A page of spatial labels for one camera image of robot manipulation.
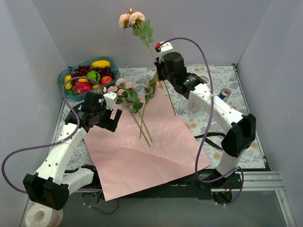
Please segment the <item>purple wrapping paper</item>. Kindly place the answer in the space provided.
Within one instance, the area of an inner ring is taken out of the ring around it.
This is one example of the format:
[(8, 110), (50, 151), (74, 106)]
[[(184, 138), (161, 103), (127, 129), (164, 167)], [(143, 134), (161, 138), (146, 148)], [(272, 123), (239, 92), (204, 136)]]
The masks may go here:
[(152, 143), (140, 135), (139, 118), (121, 109), (115, 132), (94, 126), (85, 137), (105, 200), (113, 200), (193, 174), (210, 165), (182, 119), (160, 89), (147, 104), (144, 121)]

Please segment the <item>two-bloom peach rose stem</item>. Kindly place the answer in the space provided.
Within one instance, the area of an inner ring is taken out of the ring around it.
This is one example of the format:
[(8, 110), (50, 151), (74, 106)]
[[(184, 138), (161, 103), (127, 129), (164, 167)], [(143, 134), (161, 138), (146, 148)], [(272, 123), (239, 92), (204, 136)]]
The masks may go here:
[(148, 48), (153, 62), (156, 62), (156, 56), (152, 50), (154, 40), (153, 27), (151, 27), (150, 20), (146, 20), (145, 15), (139, 11), (134, 11), (132, 8), (127, 13), (122, 14), (118, 21), (119, 27), (122, 30), (127, 28), (132, 29), (133, 35), (138, 37), (143, 45)]

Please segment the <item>black gold-lettered ribbon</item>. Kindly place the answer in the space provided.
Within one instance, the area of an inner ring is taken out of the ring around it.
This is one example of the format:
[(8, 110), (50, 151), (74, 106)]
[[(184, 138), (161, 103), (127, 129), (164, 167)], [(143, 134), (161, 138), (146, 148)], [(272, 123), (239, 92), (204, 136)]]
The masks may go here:
[(222, 150), (223, 149), (222, 147), (220, 147), (219, 145), (215, 144), (213, 141), (211, 141), (209, 139), (209, 137), (215, 137), (215, 136), (221, 136), (221, 137), (224, 138), (225, 134), (221, 133), (221, 132), (208, 132), (207, 135), (206, 135), (206, 138), (205, 138), (205, 143), (207, 143), (208, 145), (210, 145), (213, 148)]

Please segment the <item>pale pink rose stem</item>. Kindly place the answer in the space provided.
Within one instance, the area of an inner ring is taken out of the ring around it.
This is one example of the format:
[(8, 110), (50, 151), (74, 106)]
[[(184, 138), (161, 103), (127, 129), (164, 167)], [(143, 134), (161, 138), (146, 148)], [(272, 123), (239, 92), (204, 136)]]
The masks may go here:
[(143, 136), (148, 144), (148, 147), (151, 147), (150, 142), (153, 141), (143, 119), (143, 114), (140, 112), (140, 110), (143, 109), (144, 104), (140, 100), (138, 92), (135, 90), (132, 83), (128, 82), (125, 78), (119, 78), (115, 82), (115, 85), (108, 88), (108, 92), (117, 93), (118, 98), (116, 104), (123, 105), (129, 110), (137, 126), (139, 127), (139, 138)]

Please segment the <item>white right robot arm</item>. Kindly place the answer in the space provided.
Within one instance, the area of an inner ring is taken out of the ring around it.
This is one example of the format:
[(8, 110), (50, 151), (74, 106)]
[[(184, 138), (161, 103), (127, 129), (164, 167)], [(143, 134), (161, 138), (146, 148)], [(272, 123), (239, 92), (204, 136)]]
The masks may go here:
[(202, 180), (227, 187), (231, 175), (244, 150), (249, 148), (256, 138), (256, 118), (253, 114), (243, 115), (231, 108), (220, 97), (212, 96), (210, 88), (196, 74), (189, 73), (184, 59), (178, 52), (161, 53), (155, 62), (161, 80), (167, 80), (174, 90), (188, 100), (192, 112), (206, 111), (220, 125), (225, 133), (221, 142), (223, 155), (212, 176)]

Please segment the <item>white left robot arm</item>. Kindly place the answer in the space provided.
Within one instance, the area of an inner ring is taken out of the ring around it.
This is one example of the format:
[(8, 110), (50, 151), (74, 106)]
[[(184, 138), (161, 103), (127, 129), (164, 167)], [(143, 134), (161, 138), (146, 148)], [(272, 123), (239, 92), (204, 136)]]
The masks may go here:
[(117, 93), (87, 92), (84, 102), (74, 106), (65, 118), (60, 144), (53, 146), (46, 160), (33, 175), (24, 177), (23, 185), (31, 201), (61, 210), (68, 197), (85, 187), (87, 190), (101, 187), (101, 178), (93, 165), (82, 165), (72, 173), (66, 173), (66, 167), (79, 143), (85, 138), (90, 128), (97, 126), (114, 132), (121, 117), (118, 109), (111, 119)]

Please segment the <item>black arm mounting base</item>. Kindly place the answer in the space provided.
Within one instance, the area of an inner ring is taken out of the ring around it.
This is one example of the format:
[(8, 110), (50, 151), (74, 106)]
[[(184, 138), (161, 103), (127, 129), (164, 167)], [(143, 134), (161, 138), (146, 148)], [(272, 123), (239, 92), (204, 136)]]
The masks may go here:
[[(83, 165), (81, 170), (88, 170), (93, 173), (93, 179), (89, 184), (81, 184), (81, 186), (72, 187), (69, 177), (76, 179), (73, 175), (78, 174), (80, 170), (77, 168), (74, 172), (70, 172), (63, 180), (61, 186), (67, 188), (70, 193), (74, 191), (93, 191), (105, 193), (102, 188), (97, 170), (95, 166)], [(243, 188), (244, 173), (231, 173), (229, 176), (222, 177), (219, 172), (214, 170), (205, 179), (202, 175), (201, 179), (194, 175), (182, 177), (180, 179), (164, 183), (142, 191), (134, 192), (123, 196), (123, 198), (198, 198), (200, 200), (215, 200), (220, 196), (223, 197), (222, 203), (232, 201), (231, 190)]]

